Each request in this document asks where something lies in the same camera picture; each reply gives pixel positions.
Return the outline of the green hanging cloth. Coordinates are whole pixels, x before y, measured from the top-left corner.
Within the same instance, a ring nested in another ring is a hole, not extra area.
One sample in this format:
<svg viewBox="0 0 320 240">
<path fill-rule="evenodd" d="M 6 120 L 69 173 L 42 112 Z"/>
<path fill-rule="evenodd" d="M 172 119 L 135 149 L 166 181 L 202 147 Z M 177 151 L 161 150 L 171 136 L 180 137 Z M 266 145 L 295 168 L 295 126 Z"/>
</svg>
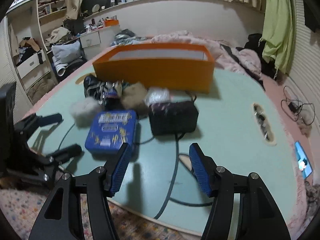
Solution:
<svg viewBox="0 0 320 240">
<path fill-rule="evenodd" d="M 266 0 L 262 57 L 274 62 L 276 72 L 290 72 L 294 35 L 291 0 Z"/>
</svg>

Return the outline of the black clothes pile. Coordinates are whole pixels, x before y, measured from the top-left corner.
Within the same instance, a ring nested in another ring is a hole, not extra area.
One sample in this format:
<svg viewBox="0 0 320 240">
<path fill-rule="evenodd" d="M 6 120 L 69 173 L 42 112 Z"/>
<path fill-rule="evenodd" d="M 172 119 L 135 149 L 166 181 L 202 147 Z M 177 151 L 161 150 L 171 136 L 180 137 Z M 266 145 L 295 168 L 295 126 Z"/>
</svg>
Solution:
<svg viewBox="0 0 320 240">
<path fill-rule="evenodd" d="M 255 51 L 259 56 L 262 56 L 265 48 L 265 41 L 261 41 L 262 34 L 255 33 L 248 36 L 248 41 L 245 44 L 246 49 Z"/>
</svg>

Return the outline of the clear bubble wrap bundle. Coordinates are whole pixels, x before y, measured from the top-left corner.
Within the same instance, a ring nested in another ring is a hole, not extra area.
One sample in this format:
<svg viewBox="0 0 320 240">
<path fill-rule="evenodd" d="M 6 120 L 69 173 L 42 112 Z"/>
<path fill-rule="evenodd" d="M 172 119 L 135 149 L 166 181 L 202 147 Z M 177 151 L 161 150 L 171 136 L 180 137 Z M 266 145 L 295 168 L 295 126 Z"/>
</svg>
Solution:
<svg viewBox="0 0 320 240">
<path fill-rule="evenodd" d="M 144 102 L 147 106 L 150 106 L 154 103 L 163 103 L 169 101 L 170 92 L 166 88 L 151 87 L 149 88 L 147 95 L 144 98 Z"/>
</svg>

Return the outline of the black velvet pouch bag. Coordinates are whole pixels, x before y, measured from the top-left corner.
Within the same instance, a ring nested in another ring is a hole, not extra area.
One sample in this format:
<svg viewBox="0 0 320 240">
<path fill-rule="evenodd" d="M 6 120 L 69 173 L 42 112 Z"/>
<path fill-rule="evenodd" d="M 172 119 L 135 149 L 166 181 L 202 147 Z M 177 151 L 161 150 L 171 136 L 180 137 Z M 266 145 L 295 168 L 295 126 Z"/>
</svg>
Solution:
<svg viewBox="0 0 320 240">
<path fill-rule="evenodd" d="M 154 136 L 194 132 L 199 111 L 196 97 L 180 102 L 161 102 L 149 106 L 150 127 Z"/>
</svg>

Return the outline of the black lace fabric bundle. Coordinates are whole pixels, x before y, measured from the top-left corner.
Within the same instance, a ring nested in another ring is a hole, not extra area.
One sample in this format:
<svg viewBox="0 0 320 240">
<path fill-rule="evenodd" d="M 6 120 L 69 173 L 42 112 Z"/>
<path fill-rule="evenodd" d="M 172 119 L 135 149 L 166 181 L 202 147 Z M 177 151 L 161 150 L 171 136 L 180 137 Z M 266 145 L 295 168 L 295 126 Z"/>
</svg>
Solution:
<svg viewBox="0 0 320 240">
<path fill-rule="evenodd" d="M 120 99 L 113 83 L 103 82 L 92 74 L 84 79 L 84 94 L 86 98 L 92 97 L 106 108 Z"/>
</svg>

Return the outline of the beige fluffy pompom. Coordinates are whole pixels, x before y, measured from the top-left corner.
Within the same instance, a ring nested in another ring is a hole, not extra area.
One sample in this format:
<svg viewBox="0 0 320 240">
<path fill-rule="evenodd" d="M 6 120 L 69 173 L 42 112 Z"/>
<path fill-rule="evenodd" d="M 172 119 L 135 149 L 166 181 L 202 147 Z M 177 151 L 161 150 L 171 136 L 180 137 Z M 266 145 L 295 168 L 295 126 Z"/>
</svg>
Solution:
<svg viewBox="0 0 320 240">
<path fill-rule="evenodd" d="M 135 83 L 123 89 L 120 98 L 121 104 L 125 110 L 134 110 L 139 118 L 146 117 L 148 114 L 148 106 L 145 104 L 145 97 L 148 91 L 140 83 Z"/>
</svg>

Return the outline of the orange cardboard box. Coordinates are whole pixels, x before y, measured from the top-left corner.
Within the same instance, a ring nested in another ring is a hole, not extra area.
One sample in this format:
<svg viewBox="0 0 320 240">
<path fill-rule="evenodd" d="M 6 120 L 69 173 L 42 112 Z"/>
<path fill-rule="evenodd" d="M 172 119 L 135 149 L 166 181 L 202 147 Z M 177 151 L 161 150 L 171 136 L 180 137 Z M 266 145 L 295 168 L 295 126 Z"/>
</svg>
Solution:
<svg viewBox="0 0 320 240">
<path fill-rule="evenodd" d="M 93 68 L 102 81 L 208 94 L 214 59 L 198 44 L 141 43 L 113 47 L 93 61 Z"/>
</svg>

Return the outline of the smartphone with lit screen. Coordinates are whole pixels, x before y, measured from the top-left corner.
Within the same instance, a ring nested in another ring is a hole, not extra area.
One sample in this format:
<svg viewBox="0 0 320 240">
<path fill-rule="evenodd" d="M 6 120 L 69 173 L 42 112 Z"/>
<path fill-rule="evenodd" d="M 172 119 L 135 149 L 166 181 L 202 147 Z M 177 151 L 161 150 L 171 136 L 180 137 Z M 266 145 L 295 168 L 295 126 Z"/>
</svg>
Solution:
<svg viewBox="0 0 320 240">
<path fill-rule="evenodd" d="M 295 142 L 295 154 L 297 159 L 298 168 L 302 173 L 303 179 L 308 178 L 312 174 L 313 169 L 311 163 L 306 155 L 302 145 L 299 141 Z"/>
</svg>

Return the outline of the grey white pillow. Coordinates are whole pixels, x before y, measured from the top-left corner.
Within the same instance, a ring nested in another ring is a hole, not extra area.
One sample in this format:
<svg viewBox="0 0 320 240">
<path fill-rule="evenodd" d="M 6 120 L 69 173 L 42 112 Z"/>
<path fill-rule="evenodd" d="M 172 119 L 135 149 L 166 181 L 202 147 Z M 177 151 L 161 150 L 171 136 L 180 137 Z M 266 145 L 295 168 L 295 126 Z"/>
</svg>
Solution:
<svg viewBox="0 0 320 240">
<path fill-rule="evenodd" d="M 68 65 L 82 56 L 81 44 L 74 43 L 52 46 L 53 63 L 58 76 L 63 76 Z"/>
</svg>

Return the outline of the light blue clothing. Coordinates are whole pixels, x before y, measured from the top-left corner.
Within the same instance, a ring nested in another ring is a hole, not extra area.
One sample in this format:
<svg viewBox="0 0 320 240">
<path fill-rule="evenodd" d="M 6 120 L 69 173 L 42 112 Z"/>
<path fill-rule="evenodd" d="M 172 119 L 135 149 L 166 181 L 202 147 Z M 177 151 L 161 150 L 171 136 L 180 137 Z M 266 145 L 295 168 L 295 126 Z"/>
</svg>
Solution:
<svg viewBox="0 0 320 240">
<path fill-rule="evenodd" d="M 131 45 L 131 44 L 140 44 L 143 41 L 146 41 L 146 37 L 141 36 L 133 36 L 127 34 L 117 34 L 114 37 L 114 41 L 110 44 L 111 47 L 114 46 L 125 46 L 125 45 Z"/>
</svg>

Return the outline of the small orange box on desk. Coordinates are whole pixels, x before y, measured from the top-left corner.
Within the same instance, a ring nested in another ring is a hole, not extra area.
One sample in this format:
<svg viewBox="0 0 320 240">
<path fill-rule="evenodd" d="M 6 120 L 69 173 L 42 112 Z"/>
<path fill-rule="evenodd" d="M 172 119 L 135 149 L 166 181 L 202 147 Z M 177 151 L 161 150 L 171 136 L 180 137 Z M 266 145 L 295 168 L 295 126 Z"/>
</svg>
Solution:
<svg viewBox="0 0 320 240">
<path fill-rule="evenodd" d="M 118 20 L 115 20 L 115 19 L 112 19 L 112 18 L 104 19 L 105 27 L 111 27 L 111 26 L 115 26 L 115 25 L 118 25 L 118 24 L 119 24 Z"/>
</svg>

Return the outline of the blue metal tin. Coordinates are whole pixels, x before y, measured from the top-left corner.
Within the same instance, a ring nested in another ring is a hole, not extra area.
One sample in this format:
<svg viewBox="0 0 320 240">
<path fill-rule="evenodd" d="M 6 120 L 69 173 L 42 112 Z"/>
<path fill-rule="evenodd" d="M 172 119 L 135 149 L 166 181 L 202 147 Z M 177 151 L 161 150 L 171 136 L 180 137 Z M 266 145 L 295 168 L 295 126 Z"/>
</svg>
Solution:
<svg viewBox="0 0 320 240">
<path fill-rule="evenodd" d="M 136 127 L 134 110 L 100 112 L 92 121 L 85 148 L 95 155 L 117 152 L 123 143 L 133 145 Z"/>
</svg>

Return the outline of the grey fluffy pompom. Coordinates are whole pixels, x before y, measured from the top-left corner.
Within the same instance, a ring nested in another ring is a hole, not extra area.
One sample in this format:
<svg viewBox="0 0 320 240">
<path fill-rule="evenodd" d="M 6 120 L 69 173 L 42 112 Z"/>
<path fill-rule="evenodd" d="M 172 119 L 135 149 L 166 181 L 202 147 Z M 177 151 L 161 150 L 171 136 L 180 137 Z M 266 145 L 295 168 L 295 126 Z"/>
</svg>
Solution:
<svg viewBox="0 0 320 240">
<path fill-rule="evenodd" d="M 94 117 L 103 110 L 104 106 L 99 104 L 93 97 L 87 97 L 77 101 L 69 108 L 75 125 L 80 128 L 91 126 Z"/>
</svg>

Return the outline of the pink floral duvet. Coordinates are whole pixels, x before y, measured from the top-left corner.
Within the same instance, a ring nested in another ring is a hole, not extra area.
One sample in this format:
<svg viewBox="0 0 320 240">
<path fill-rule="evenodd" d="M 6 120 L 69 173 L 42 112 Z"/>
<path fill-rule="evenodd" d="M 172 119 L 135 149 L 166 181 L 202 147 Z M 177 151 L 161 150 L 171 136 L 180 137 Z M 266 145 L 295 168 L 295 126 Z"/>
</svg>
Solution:
<svg viewBox="0 0 320 240">
<path fill-rule="evenodd" d="M 224 40 L 215 41 L 196 37 L 186 30 L 156 35 L 151 39 L 151 42 L 186 43 L 205 46 L 218 68 L 249 76 L 257 81 L 259 85 L 263 85 L 261 61 L 258 54 L 251 49 L 233 48 Z"/>
</svg>

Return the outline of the white drawer cabinet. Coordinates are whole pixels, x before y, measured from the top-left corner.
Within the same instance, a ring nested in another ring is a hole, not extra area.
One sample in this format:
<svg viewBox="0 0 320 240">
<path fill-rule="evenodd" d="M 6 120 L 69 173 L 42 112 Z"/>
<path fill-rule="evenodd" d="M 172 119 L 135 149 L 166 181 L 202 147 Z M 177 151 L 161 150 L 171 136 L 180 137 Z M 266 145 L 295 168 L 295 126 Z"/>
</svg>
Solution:
<svg viewBox="0 0 320 240">
<path fill-rule="evenodd" d="M 80 42 L 83 48 L 99 45 L 100 44 L 99 32 L 95 31 L 95 32 L 85 33 L 84 35 L 81 35 Z"/>
</svg>

